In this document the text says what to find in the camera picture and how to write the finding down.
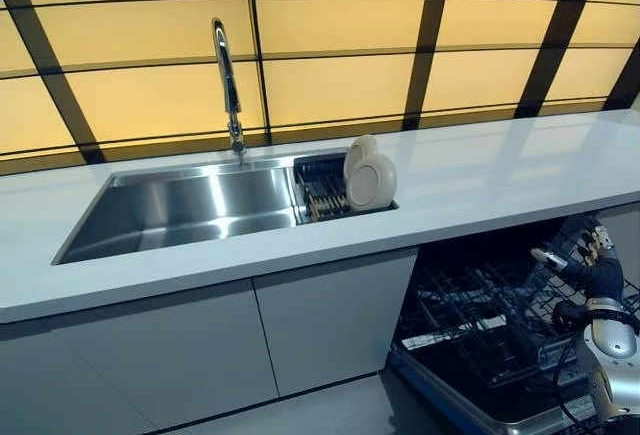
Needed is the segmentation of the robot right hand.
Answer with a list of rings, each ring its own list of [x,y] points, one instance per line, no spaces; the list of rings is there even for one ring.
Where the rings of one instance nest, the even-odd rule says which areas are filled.
[[[569,220],[569,228],[574,228],[569,234],[579,235],[585,243],[575,245],[575,249],[583,258],[590,257],[592,265],[579,263],[571,252],[551,242],[532,248],[531,256],[571,288],[582,290],[587,299],[609,298],[621,302],[624,275],[607,228],[591,216],[576,216]]]

